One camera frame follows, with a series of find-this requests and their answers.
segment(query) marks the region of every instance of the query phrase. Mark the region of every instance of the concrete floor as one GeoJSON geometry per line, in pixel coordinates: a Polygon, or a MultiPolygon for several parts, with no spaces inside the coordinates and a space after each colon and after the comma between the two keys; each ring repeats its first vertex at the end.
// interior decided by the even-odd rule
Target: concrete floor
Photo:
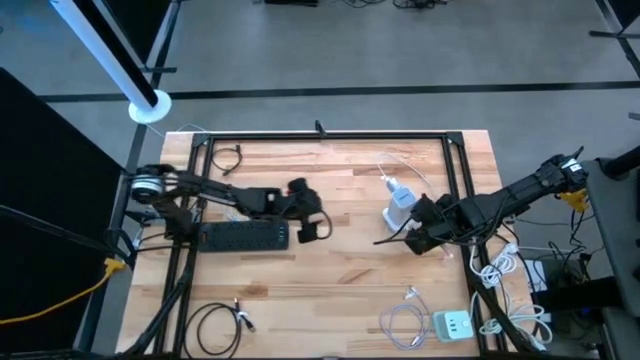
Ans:
{"type": "MultiPolygon", "coordinates": [[[[616,41],[587,36],[607,25],[593,0],[452,0],[432,11],[390,1],[352,9],[250,1],[193,0],[182,5],[165,75],[168,91],[637,80],[616,41]]],[[[0,66],[38,94],[117,92],[91,54],[46,1],[0,0],[0,66]]],[[[504,183],[556,153],[585,146],[583,159],[637,146],[640,90],[298,97],[177,101],[160,132],[190,122],[210,130],[488,129],[504,183]]],[[[124,163],[135,128],[125,102],[53,107],[124,163]]],[[[158,159],[162,138],[149,132],[142,162],[158,159]]],[[[568,221],[566,204],[544,199],[523,218],[568,221]]],[[[518,224],[528,246],[553,240],[569,248],[569,229],[518,224]]],[[[601,246],[594,222],[581,230],[601,246]]],[[[529,257],[537,253],[527,253],[529,257]]],[[[604,252],[590,265],[610,274],[604,252]]],[[[95,350],[115,347],[130,274],[109,285],[95,350]]],[[[563,348],[576,352],[575,348],[563,348]]]]}

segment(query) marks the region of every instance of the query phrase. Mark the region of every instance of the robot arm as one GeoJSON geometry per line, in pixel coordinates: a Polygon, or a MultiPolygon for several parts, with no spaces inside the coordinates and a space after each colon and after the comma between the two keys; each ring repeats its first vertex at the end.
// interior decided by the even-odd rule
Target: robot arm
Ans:
{"type": "Polygon", "coordinates": [[[242,189],[176,170],[171,165],[147,165],[136,172],[132,197],[141,204],[152,205],[165,219],[168,238],[194,233],[191,212],[175,203],[176,198],[187,196],[231,206],[255,220],[298,220],[302,225],[298,231],[301,243],[322,239],[317,236],[319,222],[309,221],[309,216],[323,212],[320,197],[303,178],[291,181],[288,188],[286,196],[278,188],[242,189]]]}
{"type": "Polygon", "coordinates": [[[541,197],[583,189],[588,174],[576,161],[580,152],[582,148],[569,156],[555,155],[533,174],[493,194],[457,202],[447,194],[435,203],[423,194],[411,211],[411,220],[421,226],[410,230],[403,241],[416,255],[442,243],[464,244],[472,238],[487,241],[505,217],[525,212],[529,204],[541,197]]]}

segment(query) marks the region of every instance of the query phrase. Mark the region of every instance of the black curtain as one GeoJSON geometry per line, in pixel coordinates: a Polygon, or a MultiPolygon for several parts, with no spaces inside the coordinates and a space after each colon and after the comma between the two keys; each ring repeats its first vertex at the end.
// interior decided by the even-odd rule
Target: black curtain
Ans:
{"type": "MultiPolygon", "coordinates": [[[[0,204],[102,241],[121,167],[3,68],[0,99],[0,204]]],[[[0,319],[89,288],[104,274],[104,258],[0,216],[0,319]]],[[[70,349],[88,299],[0,325],[0,353],[70,349]]]]}

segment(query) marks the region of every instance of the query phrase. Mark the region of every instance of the white charger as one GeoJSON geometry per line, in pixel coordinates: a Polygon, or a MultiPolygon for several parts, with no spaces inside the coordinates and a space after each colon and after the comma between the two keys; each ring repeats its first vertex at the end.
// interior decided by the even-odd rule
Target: white charger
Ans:
{"type": "Polygon", "coordinates": [[[411,189],[399,184],[396,178],[383,176],[382,180],[385,180],[387,189],[391,192],[389,207],[382,210],[382,217],[389,229],[395,233],[409,219],[411,209],[418,199],[411,189]]]}

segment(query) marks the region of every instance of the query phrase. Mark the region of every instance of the wooden tabletop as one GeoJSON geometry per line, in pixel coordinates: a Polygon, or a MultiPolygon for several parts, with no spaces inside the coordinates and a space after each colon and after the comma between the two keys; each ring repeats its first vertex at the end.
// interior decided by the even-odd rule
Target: wooden tabletop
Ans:
{"type": "MultiPolygon", "coordinates": [[[[488,133],[473,130],[463,134],[476,192],[499,189],[501,182],[488,133]]],[[[192,133],[167,134],[161,162],[186,168],[191,137],[192,133]]],[[[400,351],[378,324],[382,311],[405,302],[403,295],[409,285],[420,291],[431,312],[469,309],[458,247],[450,246],[454,256],[447,258],[441,248],[416,256],[404,243],[372,245],[390,235],[381,215],[390,195],[380,179],[377,161],[381,161],[387,174],[409,186],[416,195],[424,192],[438,197],[449,191],[440,141],[216,141],[215,144],[216,148],[227,148],[236,143],[241,143],[244,156],[240,167],[227,177],[212,168],[211,179],[237,187],[286,188],[288,181],[305,177],[322,198],[335,227],[328,240],[298,244],[297,226],[292,222],[287,251],[198,254],[190,313],[209,302],[231,305],[237,297],[256,326],[255,333],[243,331],[236,357],[478,355],[475,338],[444,344],[433,332],[422,349],[400,351]],[[379,157],[382,152],[394,154],[416,167],[433,189],[404,165],[379,157]]],[[[200,154],[197,169],[202,168],[203,155],[200,154]]],[[[220,152],[215,158],[222,166],[233,165],[236,159],[232,152],[220,152]]],[[[455,152],[454,159],[464,196],[455,152]]],[[[220,221],[229,215],[232,215],[229,208],[210,203],[204,220],[220,221]]],[[[144,236],[162,231],[161,227],[150,228],[144,236]]],[[[326,227],[321,227],[319,232],[324,231],[326,227]]],[[[505,229],[499,232],[513,239],[505,229]]],[[[168,244],[161,238],[145,242],[145,246],[168,244]]],[[[490,256],[503,245],[497,239],[489,241],[490,256]]],[[[118,351],[137,339],[158,310],[168,259],[169,250],[138,256],[118,351]]],[[[504,285],[517,306],[530,303],[522,264],[516,272],[505,276],[504,285]]],[[[174,311],[169,321],[166,349],[172,344],[176,314],[174,311]]],[[[417,326],[416,319],[408,314],[399,315],[394,324],[395,333],[408,342],[415,336],[417,326]]],[[[188,329],[187,346],[193,356],[205,357],[197,345],[195,328],[192,325],[188,329]]],[[[203,325],[203,340],[211,350],[221,350],[230,342],[233,331],[229,314],[216,313],[203,325]]]]}

